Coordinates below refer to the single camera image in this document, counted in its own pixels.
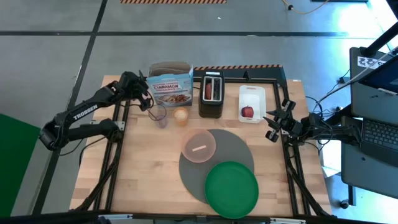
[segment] floor tape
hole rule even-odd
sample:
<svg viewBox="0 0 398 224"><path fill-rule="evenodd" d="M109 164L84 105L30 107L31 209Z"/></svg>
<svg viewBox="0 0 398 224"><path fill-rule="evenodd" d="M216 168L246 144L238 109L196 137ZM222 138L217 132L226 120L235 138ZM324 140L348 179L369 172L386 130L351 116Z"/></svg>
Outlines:
<svg viewBox="0 0 398 224"><path fill-rule="evenodd" d="M203 67L195 67L194 70L206 70L206 69L242 69L242 68L282 68L282 65L203 66Z"/></svg>
<svg viewBox="0 0 398 224"><path fill-rule="evenodd" d="M120 0L122 4L225 4L226 0Z"/></svg>

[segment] gray floor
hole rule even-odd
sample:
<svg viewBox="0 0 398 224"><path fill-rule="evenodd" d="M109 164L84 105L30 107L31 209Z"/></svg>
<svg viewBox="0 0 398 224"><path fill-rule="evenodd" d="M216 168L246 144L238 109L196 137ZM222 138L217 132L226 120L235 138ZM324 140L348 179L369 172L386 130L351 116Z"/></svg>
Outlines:
<svg viewBox="0 0 398 224"><path fill-rule="evenodd" d="M301 11L320 4L290 1ZM92 30L100 4L100 0L2 0L0 30ZM104 75L139 69L147 73L150 64L166 60L183 60L194 66L278 63L284 66L287 78L303 80L306 95L319 98L347 71L349 48L369 45L381 34L379 25L363 3L331 2L313 14L301 16L286 11L280 1L123 6L118 0L109 0L100 31L349 32L350 36L97 37L78 102L99 88ZM88 37L0 36L0 113L41 127L63 111L87 43ZM348 98L349 90L341 90L325 100L323 107L345 106ZM313 108L312 101L307 103ZM47 150L38 143L13 215L30 212L48 157ZM45 213L68 210L77 173L78 152L60 158ZM394 212L386 211L389 206L396 208L397 200L359 190L360 205L342 210L336 201L347 197L346 186L338 176L326 183L335 215L373 222L398 220Z"/></svg>

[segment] laptop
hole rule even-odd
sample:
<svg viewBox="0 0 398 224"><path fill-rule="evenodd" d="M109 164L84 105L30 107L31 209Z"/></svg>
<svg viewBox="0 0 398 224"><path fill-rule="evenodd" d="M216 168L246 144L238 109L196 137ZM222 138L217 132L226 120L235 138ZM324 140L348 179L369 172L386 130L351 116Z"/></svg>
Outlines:
<svg viewBox="0 0 398 224"><path fill-rule="evenodd" d="M379 90L371 98L389 97L392 102L398 97L398 57L390 59L373 70L359 83ZM390 110L388 105L380 110ZM398 125L386 122L384 118L363 119L361 151L377 160L398 167Z"/></svg>

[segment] wheel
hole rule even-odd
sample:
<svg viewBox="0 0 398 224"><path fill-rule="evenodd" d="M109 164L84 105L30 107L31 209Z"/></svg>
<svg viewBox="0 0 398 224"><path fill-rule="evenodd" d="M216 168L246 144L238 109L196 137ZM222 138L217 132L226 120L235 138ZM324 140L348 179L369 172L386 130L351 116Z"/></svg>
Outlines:
<svg viewBox="0 0 398 224"><path fill-rule="evenodd" d="M348 199L342 200L342 201L340 202L340 207L341 207L342 209L347 209L347 208L349 207Z"/></svg>

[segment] red apple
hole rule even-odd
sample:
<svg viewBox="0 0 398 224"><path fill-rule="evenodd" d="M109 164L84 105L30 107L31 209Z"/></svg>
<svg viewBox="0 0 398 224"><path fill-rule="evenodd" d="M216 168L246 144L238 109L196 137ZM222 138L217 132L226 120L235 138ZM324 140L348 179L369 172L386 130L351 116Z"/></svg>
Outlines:
<svg viewBox="0 0 398 224"><path fill-rule="evenodd" d="M211 100L211 83L206 84L205 99Z"/></svg>
<svg viewBox="0 0 398 224"><path fill-rule="evenodd" d="M242 117L253 118L253 115L254 115L253 107L245 106L244 108L242 108Z"/></svg>

